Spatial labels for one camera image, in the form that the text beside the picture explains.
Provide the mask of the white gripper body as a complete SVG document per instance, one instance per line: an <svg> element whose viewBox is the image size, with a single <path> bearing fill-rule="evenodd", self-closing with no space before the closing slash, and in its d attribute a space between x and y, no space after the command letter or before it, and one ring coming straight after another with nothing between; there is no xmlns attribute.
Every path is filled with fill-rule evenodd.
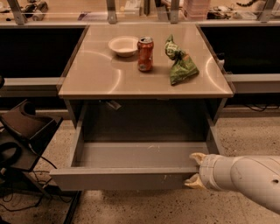
<svg viewBox="0 0 280 224"><path fill-rule="evenodd" d="M202 184L216 191L234 191L237 188L231 179L231 169L239 157L224 157L210 154L204 156L199 166L199 177Z"/></svg>

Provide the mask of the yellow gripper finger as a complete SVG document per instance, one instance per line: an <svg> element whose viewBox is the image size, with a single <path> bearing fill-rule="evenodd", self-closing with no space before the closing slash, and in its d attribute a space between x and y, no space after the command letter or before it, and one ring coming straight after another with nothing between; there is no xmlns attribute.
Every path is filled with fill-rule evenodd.
<svg viewBox="0 0 280 224"><path fill-rule="evenodd" d="M205 189L205 186L203 185L200 179L200 175L198 173L194 174L189 179L187 179L184 182L184 185L193 189Z"/></svg>
<svg viewBox="0 0 280 224"><path fill-rule="evenodd" d="M190 159L194 159L196 161L196 163L198 165L202 165L203 161L204 161L204 158L206 157L207 155L204 154L204 153L201 153L201 152L194 152L192 153L189 158Z"/></svg>

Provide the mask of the dark robot base tray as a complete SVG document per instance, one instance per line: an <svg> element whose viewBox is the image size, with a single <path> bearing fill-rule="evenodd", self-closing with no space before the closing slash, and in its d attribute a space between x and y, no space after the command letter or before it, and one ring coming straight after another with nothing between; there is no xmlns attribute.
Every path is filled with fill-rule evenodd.
<svg viewBox="0 0 280 224"><path fill-rule="evenodd" d="M34 105L24 100L0 116L1 168L30 172L44 153L63 119L37 115Z"/></svg>

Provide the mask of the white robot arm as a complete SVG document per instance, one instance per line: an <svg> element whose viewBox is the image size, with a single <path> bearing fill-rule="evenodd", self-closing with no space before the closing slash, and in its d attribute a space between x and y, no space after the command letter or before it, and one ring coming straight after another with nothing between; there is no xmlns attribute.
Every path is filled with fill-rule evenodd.
<svg viewBox="0 0 280 224"><path fill-rule="evenodd" d="M185 181L194 189L233 191L280 214L280 157L193 153L199 172Z"/></svg>

